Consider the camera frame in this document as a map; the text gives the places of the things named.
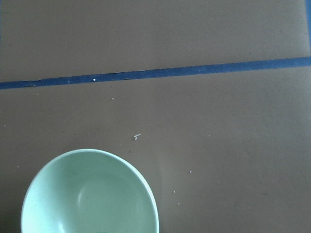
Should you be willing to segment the green bowl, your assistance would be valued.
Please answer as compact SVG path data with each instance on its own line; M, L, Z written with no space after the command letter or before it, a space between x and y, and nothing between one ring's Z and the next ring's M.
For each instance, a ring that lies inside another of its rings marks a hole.
M52 159L26 192L23 233L157 233L152 190L129 162L109 152L80 149Z

